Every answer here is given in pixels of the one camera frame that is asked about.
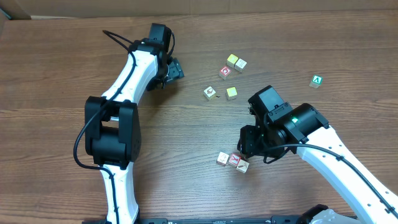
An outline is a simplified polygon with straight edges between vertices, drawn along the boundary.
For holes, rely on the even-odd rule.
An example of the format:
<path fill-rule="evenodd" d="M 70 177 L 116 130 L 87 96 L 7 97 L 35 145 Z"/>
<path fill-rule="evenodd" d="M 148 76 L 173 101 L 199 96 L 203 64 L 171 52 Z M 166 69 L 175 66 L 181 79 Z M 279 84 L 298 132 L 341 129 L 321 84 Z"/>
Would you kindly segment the red picture wooden block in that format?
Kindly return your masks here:
<path fill-rule="evenodd" d="M 216 163 L 225 166 L 228 163 L 228 160 L 229 160 L 229 155 L 227 153 L 220 152 L 216 160 Z"/>

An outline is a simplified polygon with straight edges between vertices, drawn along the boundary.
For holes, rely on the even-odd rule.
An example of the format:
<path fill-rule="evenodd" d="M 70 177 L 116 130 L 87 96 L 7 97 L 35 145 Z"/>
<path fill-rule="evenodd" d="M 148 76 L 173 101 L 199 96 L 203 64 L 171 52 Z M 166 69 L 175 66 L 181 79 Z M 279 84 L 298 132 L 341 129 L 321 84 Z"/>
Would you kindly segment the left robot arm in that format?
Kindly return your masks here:
<path fill-rule="evenodd" d="M 116 81 L 100 97 L 91 96 L 85 103 L 85 125 L 78 134 L 93 158 L 84 165 L 98 170 L 104 180 L 108 213 L 103 223 L 139 223 L 139 206 L 134 195 L 133 166 L 141 149 L 138 103 L 145 91 L 163 89 L 181 79 L 183 70 L 172 57 L 175 36 L 172 30 L 153 23 L 149 36 L 131 41 L 108 30 L 104 31 L 127 51 L 127 62 Z"/>

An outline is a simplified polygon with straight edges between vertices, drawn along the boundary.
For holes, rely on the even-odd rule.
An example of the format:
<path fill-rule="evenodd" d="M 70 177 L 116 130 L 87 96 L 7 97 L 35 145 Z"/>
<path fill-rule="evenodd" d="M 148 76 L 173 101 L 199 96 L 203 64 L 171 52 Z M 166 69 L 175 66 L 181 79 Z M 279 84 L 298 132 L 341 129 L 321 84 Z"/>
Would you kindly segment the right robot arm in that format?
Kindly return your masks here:
<path fill-rule="evenodd" d="M 312 105 L 297 108 L 272 86 L 248 100 L 254 126 L 240 130 L 238 151 L 273 163 L 288 152 L 298 155 L 330 183 L 361 223 L 397 223 L 397 195 L 349 151 L 328 120 Z"/>

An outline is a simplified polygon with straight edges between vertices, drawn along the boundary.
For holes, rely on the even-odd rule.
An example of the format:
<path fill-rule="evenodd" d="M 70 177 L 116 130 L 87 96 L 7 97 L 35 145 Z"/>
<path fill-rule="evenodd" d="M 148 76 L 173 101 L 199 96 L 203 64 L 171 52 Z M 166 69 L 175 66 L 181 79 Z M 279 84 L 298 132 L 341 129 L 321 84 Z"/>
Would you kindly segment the hammer picture wooden block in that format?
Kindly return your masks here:
<path fill-rule="evenodd" d="M 240 159 L 238 164 L 237 164 L 236 170 L 238 170 L 238 171 L 240 171 L 242 173 L 246 173 L 247 170 L 248 170 L 248 167 L 249 167 L 249 162 L 247 162 L 247 161 L 245 161 L 243 159 Z"/>

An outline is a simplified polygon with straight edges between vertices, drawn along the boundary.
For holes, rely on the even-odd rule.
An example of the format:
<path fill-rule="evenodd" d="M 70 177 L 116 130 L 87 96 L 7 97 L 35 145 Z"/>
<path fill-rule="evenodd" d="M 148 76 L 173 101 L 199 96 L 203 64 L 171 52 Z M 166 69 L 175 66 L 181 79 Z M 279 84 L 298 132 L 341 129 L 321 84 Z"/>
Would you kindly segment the red Y wooden block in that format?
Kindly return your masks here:
<path fill-rule="evenodd" d="M 232 153 L 229 157 L 228 164 L 234 167 L 237 167 L 241 160 L 241 156 L 236 153 Z"/>

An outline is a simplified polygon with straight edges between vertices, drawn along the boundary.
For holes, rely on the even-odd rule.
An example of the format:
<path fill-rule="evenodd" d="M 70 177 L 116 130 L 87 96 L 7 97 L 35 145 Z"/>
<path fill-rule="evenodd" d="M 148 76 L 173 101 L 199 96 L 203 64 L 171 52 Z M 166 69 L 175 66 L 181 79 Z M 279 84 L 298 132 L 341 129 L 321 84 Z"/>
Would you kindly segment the brown animal wooden block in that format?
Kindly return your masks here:
<path fill-rule="evenodd" d="M 209 86 L 208 88 L 203 90 L 203 94 L 207 100 L 211 100 L 216 96 L 216 91 L 212 86 Z"/>

